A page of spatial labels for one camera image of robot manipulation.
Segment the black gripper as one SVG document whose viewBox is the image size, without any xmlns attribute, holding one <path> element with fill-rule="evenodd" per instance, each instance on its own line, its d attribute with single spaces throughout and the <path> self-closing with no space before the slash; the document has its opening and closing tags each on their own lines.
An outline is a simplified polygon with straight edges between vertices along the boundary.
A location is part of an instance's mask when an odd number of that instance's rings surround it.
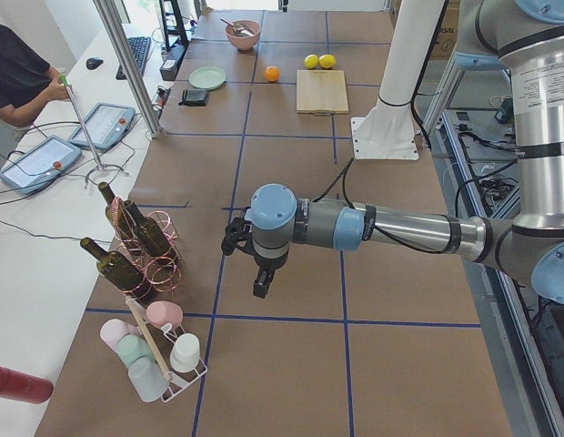
<svg viewBox="0 0 564 437">
<path fill-rule="evenodd" d="M 253 284 L 253 295 L 264 299 L 274 278 L 277 269 L 283 267 L 287 262 L 289 244 L 286 243 L 278 248 L 266 248 L 258 243 L 253 243 L 255 251 L 254 260 L 258 265 L 258 274 Z"/>
</svg>

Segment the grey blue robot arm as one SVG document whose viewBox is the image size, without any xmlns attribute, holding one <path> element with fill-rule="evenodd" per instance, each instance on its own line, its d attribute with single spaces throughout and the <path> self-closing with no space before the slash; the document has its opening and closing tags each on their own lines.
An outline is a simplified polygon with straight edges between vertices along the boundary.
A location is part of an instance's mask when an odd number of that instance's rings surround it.
<svg viewBox="0 0 564 437">
<path fill-rule="evenodd" d="M 458 254 L 497 269 L 564 305 L 564 1 L 465 1 L 458 63 L 511 74 L 520 210 L 513 219 L 455 218 L 335 199 L 298 199 L 279 184 L 259 188 L 245 218 L 267 295 L 291 243 L 354 250 L 368 240 Z"/>
</svg>

